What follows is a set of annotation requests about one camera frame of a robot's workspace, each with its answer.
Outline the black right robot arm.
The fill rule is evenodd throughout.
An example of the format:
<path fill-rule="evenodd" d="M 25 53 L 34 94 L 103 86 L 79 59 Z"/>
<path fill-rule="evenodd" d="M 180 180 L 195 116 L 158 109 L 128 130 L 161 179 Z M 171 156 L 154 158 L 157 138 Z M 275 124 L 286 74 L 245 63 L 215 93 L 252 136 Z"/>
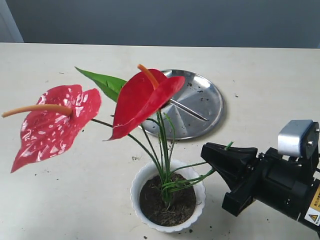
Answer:
<path fill-rule="evenodd" d="M 222 208 L 237 217 L 254 201 L 320 231 L 319 151 L 310 157 L 284 159 L 271 147 L 265 153 L 255 147 L 202 146 L 200 156 L 228 185 Z"/>

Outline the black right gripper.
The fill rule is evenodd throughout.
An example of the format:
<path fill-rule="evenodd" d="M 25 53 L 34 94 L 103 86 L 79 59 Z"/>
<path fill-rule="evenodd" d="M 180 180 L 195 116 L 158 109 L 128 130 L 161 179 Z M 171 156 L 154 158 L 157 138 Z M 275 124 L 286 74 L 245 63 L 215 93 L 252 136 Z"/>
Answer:
<path fill-rule="evenodd" d="M 256 147 L 226 147 L 207 142 L 200 153 L 230 189 L 224 195 L 224 210 L 237 217 L 254 201 L 260 201 L 298 222 L 320 220 L 320 212 L 314 208 L 319 205 L 320 181 L 314 177 L 318 149 L 310 158 L 283 159 L 273 147 L 258 156 Z"/>

